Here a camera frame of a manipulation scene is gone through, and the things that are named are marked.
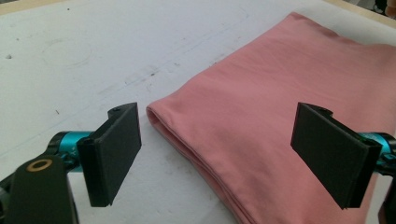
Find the wooden edge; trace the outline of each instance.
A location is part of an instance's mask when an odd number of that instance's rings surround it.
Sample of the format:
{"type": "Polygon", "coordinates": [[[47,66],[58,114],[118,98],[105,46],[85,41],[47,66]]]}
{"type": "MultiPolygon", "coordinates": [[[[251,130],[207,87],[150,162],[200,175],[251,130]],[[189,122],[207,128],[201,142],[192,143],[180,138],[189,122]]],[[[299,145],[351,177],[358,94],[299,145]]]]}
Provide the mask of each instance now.
{"type": "Polygon", "coordinates": [[[22,11],[34,7],[42,7],[45,5],[62,2],[65,0],[18,0],[0,4],[0,15],[5,15],[12,12],[22,11]]]}
{"type": "Polygon", "coordinates": [[[374,20],[374,21],[378,21],[381,22],[383,24],[386,24],[387,26],[396,28],[396,20],[393,20],[391,18],[379,15],[373,11],[367,10],[365,8],[362,7],[358,7],[355,5],[352,5],[348,2],[344,2],[343,0],[325,0],[328,3],[331,3],[335,6],[344,8],[346,10],[352,11],[354,13],[357,13],[363,17],[366,17],[368,19],[374,20]]]}

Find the white table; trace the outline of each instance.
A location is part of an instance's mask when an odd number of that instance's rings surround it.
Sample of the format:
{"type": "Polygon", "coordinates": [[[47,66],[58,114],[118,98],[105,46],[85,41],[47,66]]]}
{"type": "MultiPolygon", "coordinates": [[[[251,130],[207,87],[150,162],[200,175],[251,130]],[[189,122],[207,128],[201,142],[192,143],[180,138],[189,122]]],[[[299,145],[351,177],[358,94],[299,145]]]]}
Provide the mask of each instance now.
{"type": "Polygon", "coordinates": [[[396,45],[393,28],[319,0],[70,0],[0,16],[0,178],[57,132],[96,130],[108,109],[138,102],[143,146],[113,206],[91,208],[83,175],[69,175],[80,223],[236,223],[145,108],[293,10],[361,43],[396,45]]]}

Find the folded pink towel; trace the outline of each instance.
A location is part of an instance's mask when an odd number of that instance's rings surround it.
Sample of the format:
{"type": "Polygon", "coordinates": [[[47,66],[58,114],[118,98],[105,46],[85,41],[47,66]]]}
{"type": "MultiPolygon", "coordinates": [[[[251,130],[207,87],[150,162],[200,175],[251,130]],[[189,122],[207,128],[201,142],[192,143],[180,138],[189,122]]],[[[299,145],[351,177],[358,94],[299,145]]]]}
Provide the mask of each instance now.
{"type": "Polygon", "coordinates": [[[375,178],[361,208],[341,210],[290,146],[298,102],[356,132],[393,134],[396,48],[291,13],[147,112],[240,223],[364,223],[375,178]]]}

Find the table surface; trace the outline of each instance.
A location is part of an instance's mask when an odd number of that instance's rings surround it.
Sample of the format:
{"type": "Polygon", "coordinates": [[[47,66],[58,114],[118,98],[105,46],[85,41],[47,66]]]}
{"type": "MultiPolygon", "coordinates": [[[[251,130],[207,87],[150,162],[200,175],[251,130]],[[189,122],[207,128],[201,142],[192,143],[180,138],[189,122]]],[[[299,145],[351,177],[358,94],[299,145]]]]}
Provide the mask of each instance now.
{"type": "MultiPolygon", "coordinates": [[[[91,208],[82,174],[69,174],[82,224],[236,223],[145,108],[290,12],[363,44],[396,46],[388,24],[319,0],[47,3],[0,6],[0,178],[57,132],[96,130],[108,109],[139,105],[143,146],[112,206],[91,208]]],[[[379,179],[367,223],[376,223],[388,183],[379,179]]]]}

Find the black gripper pad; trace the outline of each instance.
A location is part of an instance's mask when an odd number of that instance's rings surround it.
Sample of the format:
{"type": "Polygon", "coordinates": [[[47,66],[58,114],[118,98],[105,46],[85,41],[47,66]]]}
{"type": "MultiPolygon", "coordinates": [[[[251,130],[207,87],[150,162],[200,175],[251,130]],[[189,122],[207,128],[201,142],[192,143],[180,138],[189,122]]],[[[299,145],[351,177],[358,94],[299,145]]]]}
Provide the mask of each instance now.
{"type": "Polygon", "coordinates": [[[341,208],[360,207],[381,151],[332,118],[332,111],[299,103],[291,146],[341,208]]]}
{"type": "Polygon", "coordinates": [[[141,146],[137,103],[109,110],[108,120],[78,141],[91,206],[113,203],[141,146]]]}

